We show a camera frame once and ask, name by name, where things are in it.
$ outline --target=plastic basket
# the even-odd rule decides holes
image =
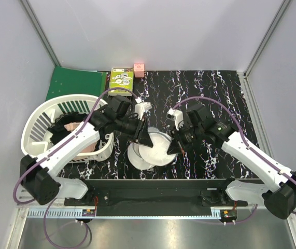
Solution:
[[[47,131],[51,124],[61,115],[69,112],[88,114],[96,100],[96,96],[72,94],[44,102],[35,109],[25,124],[21,137],[22,152],[25,155],[29,154],[32,157],[36,157],[49,150],[53,146],[50,142],[52,133]],[[105,104],[107,103],[104,100],[100,100],[97,108]],[[110,157],[114,145],[114,134],[107,134],[105,138],[106,143],[101,141],[99,145],[97,144],[96,149],[98,150],[90,153],[79,153],[70,162],[103,161]]]

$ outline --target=gray wall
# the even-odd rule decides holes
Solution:
[[[0,0],[0,248],[14,211],[20,138],[32,111],[43,102],[53,64],[18,0]]]
[[[65,67],[240,70],[283,0],[29,0]]]
[[[296,169],[296,1],[249,80],[275,159]]]

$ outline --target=purple cable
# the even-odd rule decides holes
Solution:
[[[78,249],[80,246],[83,245],[83,243],[86,241],[86,239],[87,239],[87,237],[88,237],[88,225],[87,225],[86,223],[83,223],[84,226],[86,227],[86,234],[84,235],[83,240],[82,240],[78,245],[73,246],[73,247],[63,247],[63,246],[60,246],[60,245],[55,244],[55,243],[51,240],[50,236],[48,235],[48,233],[47,233],[47,231],[46,231],[46,216],[47,216],[47,214],[48,214],[48,211],[49,211],[51,205],[53,204],[53,202],[54,202],[55,200],[56,200],[56,198],[53,199],[53,200],[50,202],[50,204],[49,204],[48,207],[46,208],[46,211],[45,211],[45,214],[44,214],[44,217],[43,217],[43,228],[44,228],[44,235],[45,235],[45,238],[50,242],[51,245],[53,245],[53,246],[56,247],[56,248],[59,248],[59,249]]]
[[[51,152],[50,154],[47,155],[47,157],[39,160],[37,163],[35,163],[33,166],[31,166],[26,172],[23,173],[23,175],[18,179],[17,183],[15,184],[14,186],[14,190],[13,190],[13,199],[14,201],[19,204],[19,205],[24,205],[24,204],[28,204],[28,203],[31,203],[33,202],[35,199],[32,199],[32,200],[29,200],[29,201],[20,201],[18,198],[17,198],[17,191],[18,191],[18,188],[21,184],[21,182],[26,178],[26,176],[32,172],[37,166],[39,166],[41,163],[45,162],[49,157],[53,156],[55,153],[57,153],[61,148],[63,148],[66,144],[68,144],[71,140],[73,140],[83,129],[84,127],[86,126],[86,124],[88,123],[89,119],[91,118],[91,115],[92,113],[94,112],[95,108],[97,107],[97,104],[98,102],[102,99],[102,97],[107,94],[109,91],[112,91],[112,90],[123,90],[123,91],[126,91],[126,92],[129,92],[132,94],[132,96],[134,96],[136,99],[138,98],[138,96],[128,90],[128,89],[125,89],[125,88],[122,88],[122,87],[114,87],[114,88],[111,88],[111,89],[107,89],[105,92],[103,92],[101,94],[101,96],[98,97],[98,99],[96,100],[95,104],[93,105],[91,111],[89,112],[89,115],[87,116],[87,118],[85,119],[83,125],[81,126],[81,128],[75,133],[75,135],[71,136],[69,139],[67,139],[62,145],[60,145],[57,149],[55,149],[53,152]]]
[[[251,148],[251,147],[249,146],[248,142],[246,141],[246,137],[245,137],[245,135],[244,135],[244,133],[243,133],[243,130],[242,130],[242,128],[241,128],[239,122],[236,120],[236,118],[233,116],[233,114],[230,112],[230,110],[228,110],[223,104],[219,103],[218,101],[216,101],[216,100],[214,100],[214,99],[211,99],[211,98],[208,98],[208,97],[203,97],[203,96],[189,97],[189,98],[187,98],[187,99],[185,99],[185,100],[181,100],[179,103],[177,103],[177,104],[173,107],[173,109],[176,109],[179,105],[181,105],[181,104],[184,103],[184,102],[187,102],[187,101],[189,101],[189,100],[195,100],[195,99],[209,100],[209,101],[212,101],[212,102],[214,102],[214,103],[220,105],[220,106],[221,106],[221,107],[222,107],[222,108],[223,108],[223,109],[224,109],[224,110],[230,115],[230,117],[233,119],[234,123],[235,123],[236,126],[238,127],[238,129],[239,129],[239,133],[240,133],[240,136],[241,136],[241,138],[242,138],[243,143],[244,143],[247,147],[249,147],[249,149],[250,149],[250,150],[251,150],[256,156],[258,156],[260,159],[262,159],[265,163],[267,163],[267,164],[268,164],[270,167],[272,167],[275,171],[277,171],[277,172],[280,171],[278,167],[274,166],[273,163],[271,163],[270,161],[268,161],[268,160],[267,160],[266,158],[264,158],[261,154],[259,154],[254,148]],[[289,175],[287,175],[286,173],[282,173],[282,175],[283,175],[284,177],[286,177],[288,180],[290,180],[292,183],[294,183],[294,184],[296,185],[296,181],[295,181],[293,178],[291,178]]]
[[[253,209],[253,211],[252,211],[252,213],[247,217],[247,218],[245,218],[245,219],[243,219],[243,220],[240,220],[240,221],[236,221],[235,222],[235,224],[242,224],[242,223],[244,223],[244,222],[246,222],[246,221],[248,221],[253,215],[254,215],[254,213],[256,212],[256,210],[257,210],[257,204],[255,205],[255,207],[254,207],[254,209]],[[203,220],[196,220],[197,222],[199,222],[199,223],[203,223],[203,224],[209,224],[209,225],[223,225],[224,226],[224,223],[221,223],[221,222],[218,222],[218,223],[214,223],[214,222],[205,222],[205,221],[203,221]],[[226,223],[226,225],[235,225],[234,223]]]

